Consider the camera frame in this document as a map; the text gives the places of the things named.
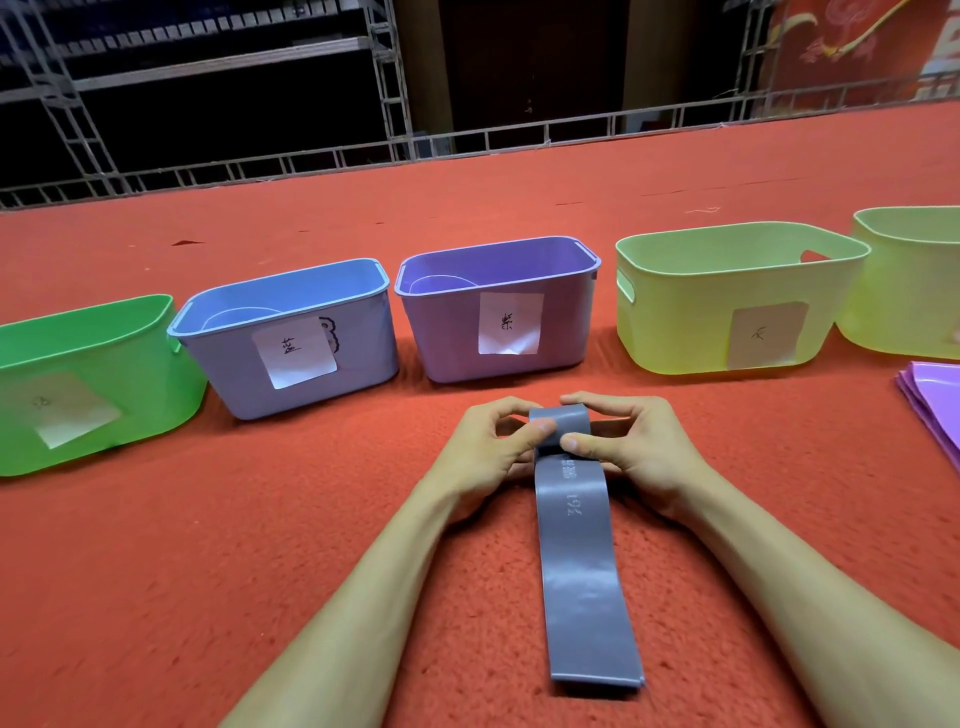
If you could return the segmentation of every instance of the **paper label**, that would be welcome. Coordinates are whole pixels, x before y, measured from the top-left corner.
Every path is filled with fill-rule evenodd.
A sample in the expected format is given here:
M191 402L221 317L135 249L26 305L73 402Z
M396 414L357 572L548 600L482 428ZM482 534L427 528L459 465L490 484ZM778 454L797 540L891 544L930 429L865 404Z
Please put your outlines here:
M3 404L49 449L123 417L109 400L67 370L17 382L4 392Z
M737 308L730 325L727 369L793 364L810 306L802 301Z
M260 329L252 338L274 389L337 371L327 328L316 316L282 321Z
M481 293L480 353L537 353L542 293Z

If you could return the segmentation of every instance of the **hand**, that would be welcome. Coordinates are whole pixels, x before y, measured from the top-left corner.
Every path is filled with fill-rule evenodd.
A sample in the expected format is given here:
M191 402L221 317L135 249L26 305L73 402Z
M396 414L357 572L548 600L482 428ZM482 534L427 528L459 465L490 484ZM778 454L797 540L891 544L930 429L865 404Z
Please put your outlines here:
M533 448L557 428L550 419L524 423L535 402L506 397L467 410L419 487L455 498L448 522L462 521L506 478L533 473Z
M571 454L604 462L608 472L625 474L666 518L677 519L689 491L715 475L663 398L577 392L562 395L560 402L585 404L602 415L623 418L594 421L592 435L566 434L560 445Z

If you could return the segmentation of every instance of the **orange carpet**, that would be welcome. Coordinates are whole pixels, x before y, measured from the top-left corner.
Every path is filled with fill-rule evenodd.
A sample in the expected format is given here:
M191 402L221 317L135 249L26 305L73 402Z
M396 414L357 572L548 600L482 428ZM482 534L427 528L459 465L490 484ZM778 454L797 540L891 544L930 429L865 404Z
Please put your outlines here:
M960 477L891 381L904 359L835 331L786 373L646 373L616 337L613 257L637 232L760 219L846 231L862 207L957 203L951 103L0 215L2 322L156 292L182 303L366 255L393 276L414 253L534 235L576 236L604 259L574 369L433 385L393 298L402 363L387 384L256 423L208 393L166 436L5 482L3 724L215 725L333 593L462 411L507 392L544 405L580 388L667 396L721 472L960 645ZM649 691L555 693L534 496L520 488L444 540L386 724L815 725L709 555L679 529L612 511Z

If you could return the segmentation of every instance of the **blue plastic basket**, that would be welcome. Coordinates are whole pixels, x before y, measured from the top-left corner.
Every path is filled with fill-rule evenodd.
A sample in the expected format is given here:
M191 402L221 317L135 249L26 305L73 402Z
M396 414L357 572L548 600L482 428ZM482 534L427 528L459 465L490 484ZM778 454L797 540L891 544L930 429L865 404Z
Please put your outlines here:
M304 268L198 293L167 330L253 420L395 375L389 285L372 258Z
M599 267L572 237L512 240L407 258L396 293L426 375L464 381L582 361Z

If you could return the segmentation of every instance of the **green plastic basket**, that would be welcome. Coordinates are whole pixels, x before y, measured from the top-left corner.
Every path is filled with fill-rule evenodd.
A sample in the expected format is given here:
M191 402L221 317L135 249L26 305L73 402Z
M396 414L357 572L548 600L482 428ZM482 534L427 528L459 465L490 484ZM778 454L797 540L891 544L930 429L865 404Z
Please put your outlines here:
M800 223L627 237L616 244L616 330L658 374L801 364L823 346L869 253Z
M167 336L170 296L0 326L0 475L158 435L200 408L206 378Z
M960 359L960 206L875 207L852 235L874 249L837 321L865 349Z

